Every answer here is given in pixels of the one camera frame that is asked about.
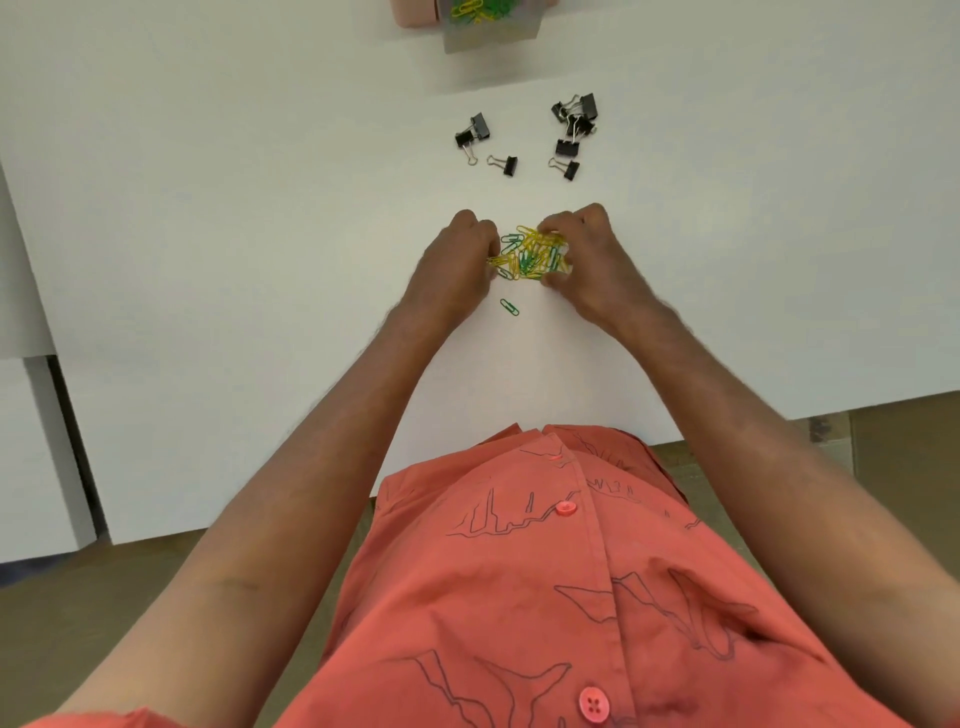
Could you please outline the person's right hand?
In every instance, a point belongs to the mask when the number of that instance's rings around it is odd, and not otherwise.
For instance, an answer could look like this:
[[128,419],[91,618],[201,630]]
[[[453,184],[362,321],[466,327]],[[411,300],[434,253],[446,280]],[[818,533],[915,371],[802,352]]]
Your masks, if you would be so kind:
[[642,322],[666,310],[621,245],[602,204],[555,213],[537,229],[562,236],[568,245],[566,258],[577,279],[577,291],[558,294],[584,320],[617,341],[625,341]]

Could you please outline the person's left hand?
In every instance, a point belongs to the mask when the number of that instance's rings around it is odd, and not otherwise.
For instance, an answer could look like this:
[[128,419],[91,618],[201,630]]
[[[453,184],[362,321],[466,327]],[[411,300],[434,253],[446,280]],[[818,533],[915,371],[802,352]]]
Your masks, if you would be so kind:
[[431,331],[449,336],[489,294],[485,263],[499,246],[493,221],[471,210],[457,212],[417,262],[400,306]]

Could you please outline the pile of yellow green paper clips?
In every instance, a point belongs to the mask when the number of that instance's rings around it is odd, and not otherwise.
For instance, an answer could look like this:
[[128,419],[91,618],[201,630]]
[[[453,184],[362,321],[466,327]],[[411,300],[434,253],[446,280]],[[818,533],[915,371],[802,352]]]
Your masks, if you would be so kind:
[[487,263],[505,280],[540,281],[550,273],[570,273],[568,250],[567,240],[558,233],[519,225],[501,236],[498,254]]

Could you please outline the person's right forearm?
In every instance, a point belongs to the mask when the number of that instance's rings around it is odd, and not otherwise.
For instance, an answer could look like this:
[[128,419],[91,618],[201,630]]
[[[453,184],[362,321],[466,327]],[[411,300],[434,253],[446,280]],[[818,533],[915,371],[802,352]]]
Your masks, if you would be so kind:
[[869,491],[731,373],[657,299],[621,308],[642,367],[751,553],[811,624],[904,608],[955,583]]

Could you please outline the person's left forearm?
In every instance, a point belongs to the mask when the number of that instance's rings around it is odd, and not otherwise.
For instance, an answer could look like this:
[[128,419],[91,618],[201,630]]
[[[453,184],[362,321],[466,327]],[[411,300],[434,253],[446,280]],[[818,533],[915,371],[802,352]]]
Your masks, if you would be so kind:
[[266,629],[312,616],[417,385],[462,321],[438,303],[390,310],[200,539],[164,593],[176,617]]

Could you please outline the group of black binder clips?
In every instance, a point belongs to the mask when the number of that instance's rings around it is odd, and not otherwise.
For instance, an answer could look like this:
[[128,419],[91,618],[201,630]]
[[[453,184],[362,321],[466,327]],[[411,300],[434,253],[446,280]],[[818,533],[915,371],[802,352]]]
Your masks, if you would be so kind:
[[[562,176],[573,181],[580,169],[577,160],[582,141],[597,131],[598,107],[594,93],[575,94],[570,100],[559,101],[550,107],[551,115],[562,126],[562,136],[557,140],[554,153],[547,162],[548,168],[558,170]],[[482,113],[470,118],[468,126],[454,134],[454,143],[463,151],[467,164],[479,164],[474,146],[491,137],[489,125]]]

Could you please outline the clear plastic container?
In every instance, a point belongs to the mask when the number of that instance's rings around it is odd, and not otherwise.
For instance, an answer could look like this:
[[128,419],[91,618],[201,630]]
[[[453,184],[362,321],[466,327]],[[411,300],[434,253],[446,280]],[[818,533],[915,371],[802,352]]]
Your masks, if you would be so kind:
[[519,0],[513,13],[500,21],[455,25],[448,15],[451,0],[438,0],[443,50],[448,55],[473,51],[491,44],[518,43],[537,37],[547,10],[557,0]]

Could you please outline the paper clips heap in container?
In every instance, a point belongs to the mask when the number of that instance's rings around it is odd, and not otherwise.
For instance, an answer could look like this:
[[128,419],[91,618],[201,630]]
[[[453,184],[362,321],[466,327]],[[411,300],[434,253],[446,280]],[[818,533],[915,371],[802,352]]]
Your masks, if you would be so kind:
[[497,22],[509,18],[520,0],[451,0],[448,20],[455,25]]

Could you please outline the pink box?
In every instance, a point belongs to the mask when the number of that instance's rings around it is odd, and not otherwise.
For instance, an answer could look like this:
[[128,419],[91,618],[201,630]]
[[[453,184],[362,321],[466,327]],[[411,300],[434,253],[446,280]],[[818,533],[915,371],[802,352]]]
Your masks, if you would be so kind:
[[423,29],[440,23],[438,0],[389,0],[389,3],[399,28]]

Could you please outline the coral printed button shirt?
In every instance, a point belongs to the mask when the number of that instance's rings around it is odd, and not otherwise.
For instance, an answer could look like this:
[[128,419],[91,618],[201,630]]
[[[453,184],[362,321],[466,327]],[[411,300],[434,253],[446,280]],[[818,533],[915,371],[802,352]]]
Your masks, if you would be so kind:
[[[177,617],[173,580],[27,728],[256,722],[312,615]],[[955,634],[930,631],[955,629],[955,598],[811,623],[639,438],[515,424],[384,480],[321,665],[277,726],[936,726],[960,711]]]

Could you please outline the white cabinet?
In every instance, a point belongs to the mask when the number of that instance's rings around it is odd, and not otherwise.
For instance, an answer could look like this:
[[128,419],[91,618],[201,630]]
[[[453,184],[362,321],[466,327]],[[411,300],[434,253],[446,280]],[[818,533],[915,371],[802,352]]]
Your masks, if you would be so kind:
[[0,165],[0,564],[78,552],[97,539],[55,353]]

